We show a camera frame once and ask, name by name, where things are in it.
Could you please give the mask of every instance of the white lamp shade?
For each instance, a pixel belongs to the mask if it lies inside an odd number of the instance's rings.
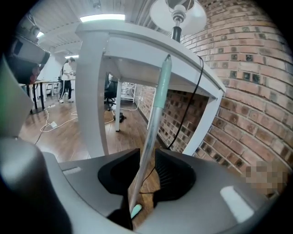
[[[169,8],[166,0],[157,0],[153,3],[150,9],[152,21],[161,29],[168,32],[172,31],[175,22],[172,18],[173,9]],[[182,34],[193,34],[201,31],[206,25],[206,12],[203,7],[194,0],[194,5],[186,13],[185,20],[180,23]]]

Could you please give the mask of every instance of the white shirt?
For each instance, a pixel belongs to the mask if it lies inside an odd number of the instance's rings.
[[[62,75],[62,80],[70,80],[71,79],[71,75],[70,74],[65,74],[65,73],[70,73],[72,72],[72,68],[69,65],[69,63],[65,63],[63,66],[63,75]]]

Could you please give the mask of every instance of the ceiling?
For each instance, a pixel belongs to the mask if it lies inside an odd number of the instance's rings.
[[[125,14],[125,21],[169,34],[151,20],[155,0],[40,0],[32,9],[35,22],[44,33],[39,45],[60,56],[78,54],[80,38],[75,34],[80,17],[96,14]]]

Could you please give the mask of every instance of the black chair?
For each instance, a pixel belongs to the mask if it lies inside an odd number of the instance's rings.
[[[104,99],[106,99],[106,103],[108,105],[108,111],[113,105],[116,105],[115,98],[117,97],[117,81],[110,81],[110,84],[107,89],[105,89]]]

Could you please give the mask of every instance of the black pants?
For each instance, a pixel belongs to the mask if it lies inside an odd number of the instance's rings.
[[[68,99],[70,99],[71,98],[71,81],[70,80],[62,80],[61,83],[62,83],[62,86],[61,86],[61,90],[60,90],[60,99],[63,98],[65,90],[67,90],[67,89],[68,89]]]

